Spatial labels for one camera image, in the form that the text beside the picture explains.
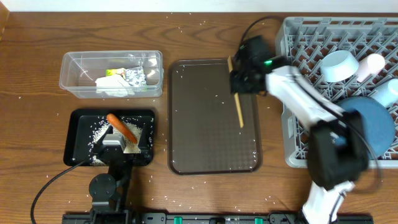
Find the pink plastic cup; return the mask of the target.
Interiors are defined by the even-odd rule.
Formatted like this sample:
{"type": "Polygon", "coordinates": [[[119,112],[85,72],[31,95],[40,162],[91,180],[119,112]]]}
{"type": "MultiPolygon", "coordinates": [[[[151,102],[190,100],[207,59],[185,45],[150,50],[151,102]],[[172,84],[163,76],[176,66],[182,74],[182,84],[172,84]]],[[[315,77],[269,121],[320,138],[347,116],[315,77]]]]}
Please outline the pink plastic cup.
{"type": "Polygon", "coordinates": [[[385,58],[380,54],[370,54],[359,62],[354,74],[357,82],[363,82],[371,75],[377,75],[386,65],[385,58]]]}

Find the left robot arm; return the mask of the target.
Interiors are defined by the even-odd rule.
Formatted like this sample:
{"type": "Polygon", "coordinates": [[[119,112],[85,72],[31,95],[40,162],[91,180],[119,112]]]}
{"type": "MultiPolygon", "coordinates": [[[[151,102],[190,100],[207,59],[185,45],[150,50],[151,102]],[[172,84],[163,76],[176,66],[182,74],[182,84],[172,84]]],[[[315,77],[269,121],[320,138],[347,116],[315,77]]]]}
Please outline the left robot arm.
{"type": "Polygon", "coordinates": [[[92,209],[87,223],[140,223],[140,216],[126,205],[134,167],[146,166],[153,160],[151,135],[147,125],[142,127],[138,140],[140,153],[127,154],[124,137],[113,134],[110,126],[94,143],[94,155],[105,163],[107,173],[98,174],[89,184],[92,209]]]}

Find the light blue bowl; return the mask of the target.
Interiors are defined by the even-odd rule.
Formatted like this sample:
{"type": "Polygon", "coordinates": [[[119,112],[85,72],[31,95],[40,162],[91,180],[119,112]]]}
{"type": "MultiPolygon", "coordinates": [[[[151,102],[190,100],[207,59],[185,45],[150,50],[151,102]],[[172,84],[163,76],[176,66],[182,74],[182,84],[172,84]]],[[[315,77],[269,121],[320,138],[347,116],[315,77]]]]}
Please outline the light blue bowl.
{"type": "Polygon", "coordinates": [[[359,62],[354,55],[347,50],[337,50],[320,62],[320,71],[325,82],[340,82],[352,75],[359,68],[359,62]]]}

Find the pile of rice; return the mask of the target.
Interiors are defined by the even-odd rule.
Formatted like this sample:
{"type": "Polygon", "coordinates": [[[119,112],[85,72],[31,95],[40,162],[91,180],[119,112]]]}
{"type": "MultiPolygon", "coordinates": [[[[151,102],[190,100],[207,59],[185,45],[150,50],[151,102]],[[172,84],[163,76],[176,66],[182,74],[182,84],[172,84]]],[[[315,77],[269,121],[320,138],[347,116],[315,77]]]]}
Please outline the pile of rice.
{"type": "Polygon", "coordinates": [[[142,150],[138,147],[138,143],[133,143],[130,139],[122,135],[120,131],[114,129],[113,126],[108,122],[101,121],[100,127],[93,131],[93,135],[91,137],[92,140],[88,144],[91,146],[90,153],[92,153],[92,156],[90,156],[90,164],[92,166],[105,166],[105,163],[100,159],[99,153],[105,147],[103,140],[105,140],[107,134],[116,137],[122,137],[123,153],[139,154],[142,152],[142,150]]]}

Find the white tissue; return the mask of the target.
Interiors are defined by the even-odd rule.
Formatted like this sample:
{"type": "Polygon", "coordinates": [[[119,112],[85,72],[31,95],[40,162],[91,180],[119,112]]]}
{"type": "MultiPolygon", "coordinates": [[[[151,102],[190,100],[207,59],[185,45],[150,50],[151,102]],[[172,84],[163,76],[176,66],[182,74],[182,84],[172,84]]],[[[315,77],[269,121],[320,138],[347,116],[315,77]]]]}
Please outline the white tissue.
{"type": "Polygon", "coordinates": [[[132,86],[120,75],[97,78],[95,83],[96,92],[105,93],[109,97],[127,97],[135,95],[135,92],[131,88],[132,86]]]}

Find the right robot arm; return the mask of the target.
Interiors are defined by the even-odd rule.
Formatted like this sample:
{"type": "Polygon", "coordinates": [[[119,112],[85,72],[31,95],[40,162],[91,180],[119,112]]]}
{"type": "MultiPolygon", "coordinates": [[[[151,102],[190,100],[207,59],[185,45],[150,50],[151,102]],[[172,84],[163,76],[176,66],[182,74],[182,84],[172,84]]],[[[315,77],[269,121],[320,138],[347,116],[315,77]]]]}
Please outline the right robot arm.
{"type": "Polygon", "coordinates": [[[272,57],[262,36],[241,39],[229,83],[232,93],[270,94],[308,131],[312,179],[301,214],[304,223],[336,223],[338,210],[369,166],[363,117],[322,96],[285,57],[272,57]]]}

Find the silver foil snack wrapper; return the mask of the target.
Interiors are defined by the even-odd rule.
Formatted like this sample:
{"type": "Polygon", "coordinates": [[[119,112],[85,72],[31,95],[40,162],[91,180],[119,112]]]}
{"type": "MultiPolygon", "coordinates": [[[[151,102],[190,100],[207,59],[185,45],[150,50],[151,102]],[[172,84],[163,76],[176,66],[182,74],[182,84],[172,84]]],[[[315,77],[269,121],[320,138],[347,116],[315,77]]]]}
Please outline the silver foil snack wrapper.
{"type": "Polygon", "coordinates": [[[114,68],[105,71],[107,77],[120,76],[123,84],[127,83],[133,87],[143,87],[147,85],[146,75],[143,67],[134,68],[114,68]]]}

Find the light blue plastic cup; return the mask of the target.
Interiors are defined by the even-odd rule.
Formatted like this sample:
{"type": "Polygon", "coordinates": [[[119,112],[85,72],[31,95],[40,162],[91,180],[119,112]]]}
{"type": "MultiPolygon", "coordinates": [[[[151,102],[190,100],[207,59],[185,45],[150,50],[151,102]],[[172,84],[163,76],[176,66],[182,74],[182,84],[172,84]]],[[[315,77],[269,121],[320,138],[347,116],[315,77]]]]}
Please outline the light blue plastic cup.
{"type": "Polygon", "coordinates": [[[393,78],[378,86],[371,95],[371,98],[388,108],[397,101],[397,87],[397,79],[393,78]]]}

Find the orange carrot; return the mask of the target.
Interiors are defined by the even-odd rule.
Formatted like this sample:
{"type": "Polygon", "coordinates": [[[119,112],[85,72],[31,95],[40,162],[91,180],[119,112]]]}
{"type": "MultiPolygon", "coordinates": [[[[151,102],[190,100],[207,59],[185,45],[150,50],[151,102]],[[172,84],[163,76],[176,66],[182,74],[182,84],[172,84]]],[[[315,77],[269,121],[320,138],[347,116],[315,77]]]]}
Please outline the orange carrot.
{"type": "Polygon", "coordinates": [[[106,116],[108,122],[116,128],[123,136],[128,138],[134,144],[137,144],[137,138],[132,131],[114,114],[110,113],[106,116]]]}

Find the dark blue plate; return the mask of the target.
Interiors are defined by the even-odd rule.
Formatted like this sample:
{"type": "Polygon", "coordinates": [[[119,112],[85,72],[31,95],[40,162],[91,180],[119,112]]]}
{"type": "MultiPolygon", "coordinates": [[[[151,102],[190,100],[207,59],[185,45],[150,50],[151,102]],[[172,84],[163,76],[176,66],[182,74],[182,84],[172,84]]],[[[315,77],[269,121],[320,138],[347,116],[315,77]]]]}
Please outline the dark blue plate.
{"type": "Polygon", "coordinates": [[[364,137],[381,157],[391,146],[395,136],[395,126],[387,109],[372,98],[355,96],[337,102],[347,112],[358,111],[363,120],[364,137]]]}

